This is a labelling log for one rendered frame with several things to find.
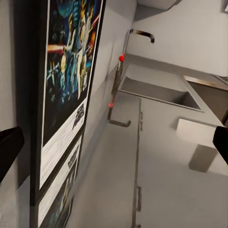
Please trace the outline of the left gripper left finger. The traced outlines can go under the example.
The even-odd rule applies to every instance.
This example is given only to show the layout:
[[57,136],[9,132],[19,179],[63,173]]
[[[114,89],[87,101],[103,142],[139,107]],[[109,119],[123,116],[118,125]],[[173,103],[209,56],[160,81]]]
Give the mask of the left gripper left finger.
[[0,132],[0,184],[24,145],[24,133],[19,126]]

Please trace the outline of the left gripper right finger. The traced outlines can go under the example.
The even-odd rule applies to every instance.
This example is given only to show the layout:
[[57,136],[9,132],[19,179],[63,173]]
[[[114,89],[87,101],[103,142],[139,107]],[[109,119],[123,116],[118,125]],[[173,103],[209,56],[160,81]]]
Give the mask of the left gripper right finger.
[[228,165],[228,128],[217,126],[212,143]]

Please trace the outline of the poster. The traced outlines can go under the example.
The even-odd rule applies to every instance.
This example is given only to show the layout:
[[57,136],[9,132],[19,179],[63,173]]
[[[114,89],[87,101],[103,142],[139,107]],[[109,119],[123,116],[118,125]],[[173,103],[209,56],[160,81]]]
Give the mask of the poster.
[[106,0],[32,0],[30,205],[86,126]]

